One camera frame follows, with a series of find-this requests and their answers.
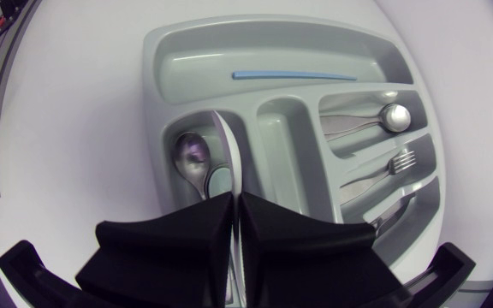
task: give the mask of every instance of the cutlery tray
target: cutlery tray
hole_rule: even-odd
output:
[[[346,74],[358,80],[231,78],[235,70],[256,69]],[[425,230],[440,229],[442,141],[431,98],[401,42],[298,16],[211,18],[149,33],[143,74],[150,154],[164,212],[200,201],[172,160],[179,134],[201,134],[211,149],[212,167],[225,161],[211,120],[216,110],[237,140],[243,191],[333,223],[371,222],[408,198],[407,210],[375,246],[392,269],[414,242],[424,240]],[[391,103],[411,113],[405,132],[389,133],[376,125],[325,140],[320,116],[375,116]],[[340,204],[341,186],[385,170],[404,149],[415,151],[416,165]],[[435,235],[427,238],[436,249]]]

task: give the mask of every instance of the blue strip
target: blue strip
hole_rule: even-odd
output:
[[[254,79],[329,79],[329,80],[357,80],[357,77],[342,74],[309,73],[294,71],[236,71],[231,74],[234,80]]]

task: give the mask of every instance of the spoon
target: spoon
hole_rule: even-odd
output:
[[[180,175],[205,200],[205,181],[211,166],[211,152],[203,137],[192,132],[181,134],[175,142],[173,159]]]
[[[376,116],[323,115],[321,126],[327,141],[358,132],[381,123],[390,132],[403,132],[410,126],[410,112],[399,104],[385,105]]]

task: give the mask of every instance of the fork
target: fork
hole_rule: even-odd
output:
[[[345,204],[358,196],[366,193],[371,187],[379,181],[385,179],[388,175],[396,175],[416,164],[414,151],[402,151],[395,155],[388,162],[388,167],[382,173],[367,179],[349,182],[340,187],[340,203]]]

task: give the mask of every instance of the fork tines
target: fork tines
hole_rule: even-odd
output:
[[[412,167],[414,164],[416,164],[414,151],[408,151],[391,159],[393,173],[399,173],[404,169]]]

